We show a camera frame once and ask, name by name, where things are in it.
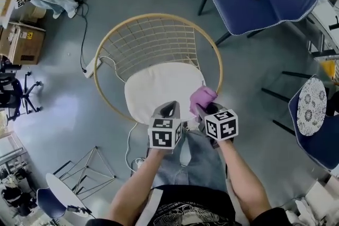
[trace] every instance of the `pink object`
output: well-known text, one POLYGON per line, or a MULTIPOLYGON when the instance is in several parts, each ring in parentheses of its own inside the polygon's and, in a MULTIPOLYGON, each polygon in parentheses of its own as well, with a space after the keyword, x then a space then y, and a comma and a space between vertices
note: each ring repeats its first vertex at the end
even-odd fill
POLYGON ((201 105, 201 107, 205 109, 217 97, 218 94, 215 91, 209 87, 201 86, 190 97, 190 112, 192 112, 195 116, 198 116, 196 104, 201 105))

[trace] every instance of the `white round table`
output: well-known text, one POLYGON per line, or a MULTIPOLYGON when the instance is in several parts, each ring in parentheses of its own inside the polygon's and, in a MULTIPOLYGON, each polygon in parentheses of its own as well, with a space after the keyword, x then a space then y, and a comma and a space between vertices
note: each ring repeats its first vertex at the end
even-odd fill
MULTIPOLYGON (((73 191, 55 175, 51 173, 47 173, 46 182, 49 188, 51 189, 51 191, 53 192, 54 196, 65 207, 69 205, 73 205, 75 207, 86 208, 86 206, 82 203, 82 201, 78 198, 78 196, 75 195, 73 191)), ((88 217, 87 213, 83 213, 81 211, 75 214, 78 216, 82 216, 84 218, 88 217)))

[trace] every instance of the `black office chair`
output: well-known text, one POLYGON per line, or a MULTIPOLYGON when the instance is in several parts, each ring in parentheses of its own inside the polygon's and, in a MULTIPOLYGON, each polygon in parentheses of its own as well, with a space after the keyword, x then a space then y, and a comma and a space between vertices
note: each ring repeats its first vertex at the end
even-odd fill
POLYGON ((35 108, 32 104, 29 96, 31 91, 36 87, 40 86, 42 82, 37 81, 29 89, 27 88, 27 77, 32 73, 29 71, 25 74, 24 89, 22 89, 21 83, 15 78, 14 73, 0 74, 0 108, 3 109, 14 109, 12 116, 7 116, 8 121, 15 121, 20 114, 21 102, 24 101, 24 107, 26 109, 26 114, 34 112, 39 112, 42 110, 42 107, 35 108), (11 85, 13 90, 6 90, 4 86, 11 85))

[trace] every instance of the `power strip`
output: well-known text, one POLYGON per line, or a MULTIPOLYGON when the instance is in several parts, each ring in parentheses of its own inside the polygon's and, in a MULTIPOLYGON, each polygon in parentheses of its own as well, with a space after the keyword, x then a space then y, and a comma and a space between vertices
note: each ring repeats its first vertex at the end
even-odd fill
MULTIPOLYGON (((84 73, 86 78, 90 78, 94 74, 94 63, 95 58, 93 58, 91 62, 86 66, 86 72, 84 73)), ((96 68, 98 68, 101 63, 102 63, 101 60, 97 59, 96 68)))

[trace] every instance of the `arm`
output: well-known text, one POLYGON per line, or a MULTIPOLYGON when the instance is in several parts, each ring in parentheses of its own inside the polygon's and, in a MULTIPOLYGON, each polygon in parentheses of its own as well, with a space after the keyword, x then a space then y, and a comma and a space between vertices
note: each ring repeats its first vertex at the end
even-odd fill
POLYGON ((271 209, 265 189, 230 140, 218 142, 224 155, 234 193, 249 222, 271 209))
POLYGON ((148 197, 164 155, 163 150, 150 150, 141 167, 115 195, 110 206, 110 213, 106 217, 107 219, 116 221, 123 226, 133 224, 142 204, 148 197))

